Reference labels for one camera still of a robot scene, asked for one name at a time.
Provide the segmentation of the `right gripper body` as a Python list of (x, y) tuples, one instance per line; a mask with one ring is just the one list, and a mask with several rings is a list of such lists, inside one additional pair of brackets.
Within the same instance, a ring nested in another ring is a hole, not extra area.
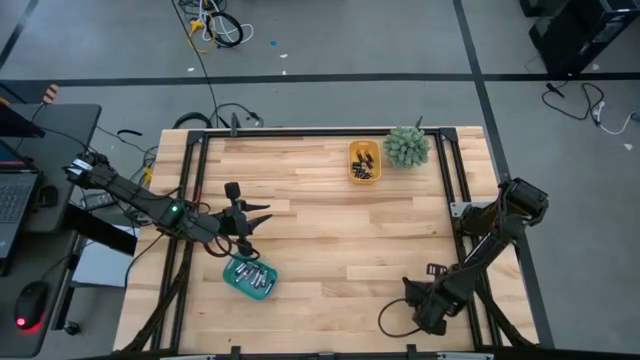
[(470, 268), (453, 266), (433, 282), (418, 285), (421, 299), (414, 312), (414, 322), (428, 334), (446, 334), (446, 316), (456, 316), (469, 302), (473, 293)]

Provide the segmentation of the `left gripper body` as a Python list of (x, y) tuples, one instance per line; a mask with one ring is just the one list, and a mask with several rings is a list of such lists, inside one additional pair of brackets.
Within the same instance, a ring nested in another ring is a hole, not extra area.
[(214, 215), (214, 218), (220, 222), (220, 227), (214, 235), (214, 240), (217, 241), (218, 237), (222, 237), (223, 239), (227, 239), (229, 246), (225, 249), (222, 245), (219, 245), (222, 252), (215, 252), (208, 244), (204, 244), (203, 247), (211, 256), (232, 256), (231, 247), (233, 243), (230, 236), (236, 236), (236, 247), (240, 255), (251, 256), (253, 247), (248, 241), (247, 236), (250, 235), (252, 231), (249, 230), (246, 216), (246, 213), (250, 211), (243, 211), (243, 199), (240, 198), (240, 186), (237, 182), (229, 182), (224, 185), (224, 190), (231, 205)]

